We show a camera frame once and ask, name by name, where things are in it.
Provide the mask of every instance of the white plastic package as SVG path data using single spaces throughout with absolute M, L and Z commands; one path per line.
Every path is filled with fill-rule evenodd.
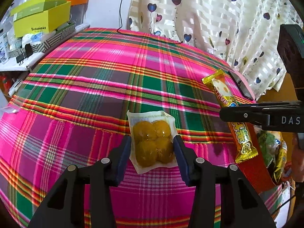
M 146 113 L 131 113 L 130 111 L 127 111 L 127 116 L 129 120 L 129 127 L 131 131 L 131 137 L 132 137 L 132 146 L 131 146 L 131 154 L 130 154 L 130 160 L 138 174 L 143 174 L 146 173 L 152 169 L 158 168 L 158 167 L 176 167 L 177 166 L 177 161 L 175 156 L 173 155 L 173 159 L 171 162 L 164 164 L 159 161 L 156 161 L 152 166 L 149 167 L 142 167 L 139 165 L 139 163 L 136 160 L 136 153 L 135 153 L 135 139 L 134 139 L 134 133 L 133 133 L 133 127 L 136 125 L 138 122 L 141 121 L 148 121 L 150 123 L 163 120 L 165 121 L 171 131 L 170 135 L 170 141 L 173 142 L 173 138 L 178 134 L 176 127 L 175 127 L 175 118 L 169 114 L 167 114 L 164 111 L 157 111 L 157 112 L 146 112 Z

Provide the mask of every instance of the black cable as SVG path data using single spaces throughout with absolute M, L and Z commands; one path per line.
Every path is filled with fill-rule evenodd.
M 119 29 L 121 29 L 123 27 L 123 20 L 121 18 L 121 4 L 123 3 L 123 0 L 120 1 L 120 6 L 119 6 L 119 18 L 120 18 L 120 24 L 121 26 L 116 30 L 118 33 L 122 34 L 122 35 L 127 35 L 127 36 L 130 36 L 130 34 L 127 34 L 127 33 L 122 33 L 119 31 Z M 155 41 L 158 41 L 158 42 L 162 42 L 162 43 L 166 43 L 166 44 L 173 44 L 173 45 L 180 45 L 182 42 L 178 42 L 178 43 L 170 43 L 170 42 L 166 42 L 166 41 L 163 41 L 163 40 L 160 40 L 160 39 L 155 39 L 153 37 L 149 37 L 149 36 L 139 36 L 139 35 L 132 35 L 132 36 L 135 36 L 135 37 L 145 37 L 145 38 L 149 38 L 149 39 L 152 39 L 152 40 L 155 40 Z
M 284 202 L 280 207 L 278 207 L 278 208 L 271 214 L 271 216 L 273 216 L 277 211 L 279 211 L 285 204 L 287 204 L 288 202 L 290 202 L 294 197 L 295 197 L 295 195 L 293 195 L 289 200 L 287 200 L 286 202 Z

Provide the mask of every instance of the white table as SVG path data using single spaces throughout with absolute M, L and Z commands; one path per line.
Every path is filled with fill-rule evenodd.
M 49 48 L 46 52 L 38 52 L 34 53 L 27 59 L 24 59 L 21 63 L 17 63 L 16 58 L 10 58 L 5 64 L 0 64 L 0 72 L 5 71 L 31 71 L 32 67 L 35 66 L 36 63 L 38 63 L 46 54 L 48 54 L 50 51 L 79 33 L 80 31 L 89 28 L 89 23 L 83 23 L 79 26 L 75 27 L 74 33 L 70 34 L 66 38 L 60 40 L 56 45 L 53 45 L 51 48 Z

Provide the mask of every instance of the white curtain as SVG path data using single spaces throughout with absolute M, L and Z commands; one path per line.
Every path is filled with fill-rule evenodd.
M 280 24 L 303 27 L 289 0 L 133 0 L 129 24 L 227 61 L 257 99 L 278 91 L 286 74 L 277 52 Z

